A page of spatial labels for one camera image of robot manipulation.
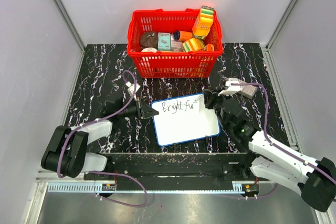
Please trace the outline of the blue framed whiteboard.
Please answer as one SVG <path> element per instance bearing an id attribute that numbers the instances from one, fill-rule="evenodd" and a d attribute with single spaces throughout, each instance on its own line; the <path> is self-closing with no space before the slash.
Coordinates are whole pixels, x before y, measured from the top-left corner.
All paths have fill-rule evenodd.
<path id="1" fill-rule="evenodd" d="M 151 107 L 159 111 L 153 117 L 158 146 L 166 147 L 205 137 L 218 136 L 221 127 L 213 109 L 206 109 L 202 93 L 154 101 Z"/>

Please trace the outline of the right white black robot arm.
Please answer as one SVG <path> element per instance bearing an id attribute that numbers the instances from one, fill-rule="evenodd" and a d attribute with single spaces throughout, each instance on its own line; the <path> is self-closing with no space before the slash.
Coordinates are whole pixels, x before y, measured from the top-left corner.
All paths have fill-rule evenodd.
<path id="1" fill-rule="evenodd" d="M 214 110 L 222 130 L 246 158 L 237 174 L 245 180 L 254 176 L 280 184 L 296 192 L 320 212 L 335 202 L 335 164 L 324 157 L 318 160 L 299 153 L 251 123 L 238 101 L 229 98 L 229 89 L 205 89 L 204 105 Z"/>

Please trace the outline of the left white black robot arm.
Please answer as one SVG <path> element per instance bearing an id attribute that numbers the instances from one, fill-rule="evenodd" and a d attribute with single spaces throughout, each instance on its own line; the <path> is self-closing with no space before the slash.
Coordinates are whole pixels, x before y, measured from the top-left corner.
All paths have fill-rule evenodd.
<path id="1" fill-rule="evenodd" d="M 76 178 L 83 172 L 96 172 L 101 179 L 112 177 L 114 168 L 102 154 L 88 153 L 87 145 L 112 133 L 119 119 L 135 116 L 148 119 L 159 115 L 159 111 L 145 104 L 141 98 L 124 103 L 123 99 L 107 100 L 101 109 L 102 118 L 86 126 L 58 126 L 41 159 L 41 167 L 56 172 L 61 177 Z"/>

